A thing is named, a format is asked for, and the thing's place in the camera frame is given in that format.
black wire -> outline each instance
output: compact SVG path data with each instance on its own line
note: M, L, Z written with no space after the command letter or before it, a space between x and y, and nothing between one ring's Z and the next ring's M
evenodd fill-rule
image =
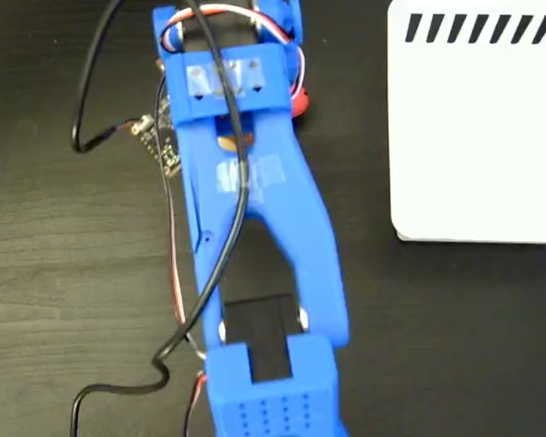
M103 17L97 27L94 41L91 47L89 48L89 53L87 55L87 62L86 62L86 68L85 68L85 71L87 72L87 79L85 79L87 85L89 80L88 77L90 76L90 73L93 69L94 59L96 58L99 48L101 46L102 40L106 35L106 30L109 28L109 25L111 21L113 20L117 10L124 3L124 1L125 0L111 0L109 6L104 12ZM85 388L83 388L83 390L81 390L77 394L77 396L75 397L73 401L73 408L71 412L71 427L70 427L71 437L77 436L79 410L81 407L81 403L83 402L83 400L88 394L93 392L108 392L108 393L114 393L114 394L142 395L142 394L153 393L155 391L159 391L163 389L164 387L166 387L167 383L170 380L170 372L166 364L164 364L164 360L174 351L174 349L182 342L182 340L191 331L191 329L197 323L200 315L204 311L204 308L207 306L210 300L210 297L214 293L214 290L217 284L222 278L222 275L228 264L228 260L230 259L230 255L232 254L232 251L237 243L238 235L240 233L240 230L242 229L245 213L247 211L247 203L248 203L247 147L245 145L244 138L243 138L243 129L242 129L241 121L240 121L240 114L238 113L238 107L237 107L237 102L235 100L235 95L233 93L232 86L230 85L230 81L228 80L228 76L225 70L222 55L220 54L220 49L218 47L217 41L210 27L210 24L207 21L207 18L204 16L202 11L200 10L200 7L198 6L196 0L187 0L187 3L192 9L193 13L195 14L196 19L198 20L200 27L204 33L204 37L207 40L208 49L210 53L212 54L212 56L214 57L218 77L222 83L225 100L227 102L231 126L233 128L233 131L235 133L235 138L237 141L238 180L240 181L239 188L238 188L237 208L232 220L230 230L225 240L225 243L222 247L222 250L220 251L220 254L218 255L218 259L215 264L215 267L210 273L207 283L204 289L202 290L202 292L200 293L200 296L197 300L197 303L194 309L187 316L186 321L176 329L176 332L172 335L172 337L170 337L170 339L166 343L164 343L164 345L159 350L157 350L157 352L154 354L154 357L152 358L152 366L156 370L158 370L158 372L160 373L160 379L156 382L153 382L147 385L139 385L139 386L119 386L119 385L112 385L112 384L91 384L86 386ZM165 79L162 80L162 83L160 84L161 86L158 88L158 91L157 91L156 105L158 105L158 100L161 98L164 80ZM82 81L79 89L84 89L84 88L86 87ZM77 139L76 143L79 144L78 136L77 136L77 132L78 132L77 124L74 126L73 131L74 131L73 139Z
M77 153L86 153L93 150L95 147L99 146L106 139L111 137L116 133L117 129L128 123L130 121L138 121L139 117L128 118L116 125L107 127L106 129L99 132L97 135L89 139L86 143L81 144L81 125L83 123L83 115L85 113L85 101L87 93L89 91L89 86L91 85L91 77L93 76L93 68L101 51L101 45L106 38L107 30L109 30L109 25L115 18L117 11L124 3L124 0L113 0L109 2L106 11L103 13L97 29L93 34L93 39L87 50L87 56L85 65L83 66L83 71L81 72L81 77L79 78L79 88L77 91L77 103L75 109L75 115L73 117L73 126L71 128L71 147Z
M190 428L190 418L192 417L192 409L194 408L194 398L196 398L198 385L200 380L204 377L204 373L200 373L194 379L194 385L192 386L192 392L190 393L190 399L188 400L188 406L186 407L186 415L184 416L184 425L182 427L182 436L188 437L188 429Z

red component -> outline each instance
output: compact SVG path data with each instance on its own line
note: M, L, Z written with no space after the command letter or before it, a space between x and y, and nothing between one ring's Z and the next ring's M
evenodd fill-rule
M293 99L293 106L291 108L291 116L299 117L306 112L309 106L309 94L306 88L301 88L299 94Z

black stripe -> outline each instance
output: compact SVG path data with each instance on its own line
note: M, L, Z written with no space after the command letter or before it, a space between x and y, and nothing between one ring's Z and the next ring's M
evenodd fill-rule
M540 23L540 27L538 27L538 32L536 32L536 36L532 40L532 44L539 44L542 42L542 39L546 36L546 16L542 19L542 22Z
M454 43L455 41L457 41L459 32L461 31L461 28L463 27L463 23L465 23L466 18L467 16L465 14L455 15L455 18L453 19L453 25L451 26L451 31L449 32L449 39L447 40L448 43Z
M513 38L511 39L512 44L518 44L521 40L521 38L526 33L526 29L528 29L528 26L531 23L533 16L532 15L522 15L520 23L518 24L518 27L516 27L516 33L513 34Z
M422 14L410 14L409 29L407 30L406 39L407 43L412 43L414 41L417 30L419 30L419 24L421 19Z
M431 18L429 34L427 35L427 42L428 43L434 42L435 38L437 38L437 34L439 33L440 25L443 23L443 18L445 18L445 15L443 15L443 14L435 14Z
M477 18L475 19L475 25L473 26L473 30L471 31L470 44L477 43L477 40L480 39L483 27L485 27L485 24L488 22L489 19L489 15L477 15Z
M506 30L506 26L511 20L511 15L500 15L500 19L498 19L498 24L495 25L495 29L493 30L493 35L491 36L490 43L497 44L498 41L500 41L501 34L503 34L503 31Z

dark wooden table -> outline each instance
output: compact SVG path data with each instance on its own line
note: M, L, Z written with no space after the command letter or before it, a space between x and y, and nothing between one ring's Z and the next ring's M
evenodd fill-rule
M78 68L103 1L0 1L0 437L65 436L76 391L156 375L174 329L157 168L118 136L69 148ZM130 0L97 69L86 129L151 111L149 10ZM389 222L387 0L330 11L304 1L307 85L299 136L332 217L352 341L339 352L353 436L546 436L546 247L400 243ZM187 300L194 283L180 183ZM291 284L248 227L226 287ZM141 398L96 395L81 437L177 436L198 362ZM192 436L213 435L203 401Z

blue plastic bracket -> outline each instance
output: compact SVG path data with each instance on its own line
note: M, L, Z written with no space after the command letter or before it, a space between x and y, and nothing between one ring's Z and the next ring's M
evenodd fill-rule
M285 14L300 41L298 1L290 0L289 6L275 1L277 13ZM261 0L264 7L272 2ZM154 11L157 38L175 12L174 7ZM197 287L202 290L234 216L238 162L218 142L228 108L210 54L169 54L159 45L158 51L166 69ZM346 437L339 420L333 348L349 340L348 313L329 216L293 130L289 86L295 51L264 41L226 48L222 54L239 111L254 138L248 150L248 216L268 226L292 265L308 331L287 338L291 378L254 383L247 345L223 345L219 338L223 316L215 291L203 325L217 437Z

